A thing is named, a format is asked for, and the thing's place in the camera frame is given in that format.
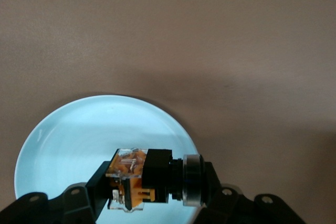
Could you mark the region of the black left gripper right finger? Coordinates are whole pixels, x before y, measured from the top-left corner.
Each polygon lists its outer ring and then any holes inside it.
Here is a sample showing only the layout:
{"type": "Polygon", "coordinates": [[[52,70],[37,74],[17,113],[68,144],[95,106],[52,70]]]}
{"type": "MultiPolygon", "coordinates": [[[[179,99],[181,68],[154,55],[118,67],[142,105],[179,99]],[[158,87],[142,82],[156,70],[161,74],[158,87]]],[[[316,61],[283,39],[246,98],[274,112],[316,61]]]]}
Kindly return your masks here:
{"type": "Polygon", "coordinates": [[[211,162],[204,164],[205,207],[194,223],[305,223],[280,197],[259,194],[248,199],[233,186],[221,184],[211,162]]]}

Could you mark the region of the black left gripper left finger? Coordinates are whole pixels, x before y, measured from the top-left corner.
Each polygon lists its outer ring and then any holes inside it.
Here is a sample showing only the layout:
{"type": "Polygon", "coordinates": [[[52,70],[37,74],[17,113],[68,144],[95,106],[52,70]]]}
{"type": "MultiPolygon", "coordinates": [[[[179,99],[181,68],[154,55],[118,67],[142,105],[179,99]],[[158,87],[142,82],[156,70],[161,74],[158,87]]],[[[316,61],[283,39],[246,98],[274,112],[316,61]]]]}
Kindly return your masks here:
{"type": "Polygon", "coordinates": [[[96,223],[111,197],[104,161],[86,183],[68,186],[53,199],[33,192],[19,197],[1,211],[1,223],[96,223]]]}

